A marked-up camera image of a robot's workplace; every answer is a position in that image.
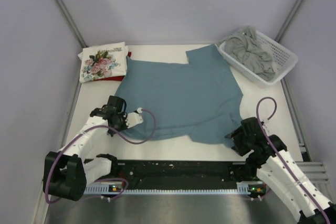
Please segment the blue-grey t-shirt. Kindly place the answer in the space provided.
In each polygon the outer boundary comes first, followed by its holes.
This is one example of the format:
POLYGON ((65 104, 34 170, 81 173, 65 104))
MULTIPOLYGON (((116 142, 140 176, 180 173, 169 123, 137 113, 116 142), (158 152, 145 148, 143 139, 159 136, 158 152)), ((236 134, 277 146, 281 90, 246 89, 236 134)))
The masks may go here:
POLYGON ((242 120, 242 91, 215 45, 186 52, 188 62, 128 59, 116 96, 127 111, 145 109, 143 123, 124 132, 136 140, 187 135, 194 142, 225 143, 242 120))

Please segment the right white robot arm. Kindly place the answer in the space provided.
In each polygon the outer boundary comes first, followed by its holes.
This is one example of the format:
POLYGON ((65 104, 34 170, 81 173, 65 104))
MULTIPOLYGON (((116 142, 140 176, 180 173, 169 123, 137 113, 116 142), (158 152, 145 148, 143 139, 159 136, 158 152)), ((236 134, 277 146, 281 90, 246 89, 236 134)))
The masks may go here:
POLYGON ((267 135, 257 118, 242 120, 240 127, 225 137, 233 141, 237 154, 248 156, 235 178, 264 182, 297 223, 335 223, 335 203, 310 181, 284 142, 267 135))

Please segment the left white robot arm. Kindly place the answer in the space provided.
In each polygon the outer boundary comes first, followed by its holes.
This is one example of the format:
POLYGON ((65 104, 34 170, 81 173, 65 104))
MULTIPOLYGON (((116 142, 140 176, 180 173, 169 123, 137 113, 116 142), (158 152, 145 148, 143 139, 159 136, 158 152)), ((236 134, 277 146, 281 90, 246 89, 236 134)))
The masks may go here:
POLYGON ((44 162, 43 191, 48 204, 60 199, 79 200, 85 188, 101 178, 114 180, 119 174, 117 158, 98 154, 86 162, 86 157, 107 134, 120 134, 127 128, 127 103, 109 96, 101 108, 95 108, 75 137, 57 152, 49 152, 44 162))

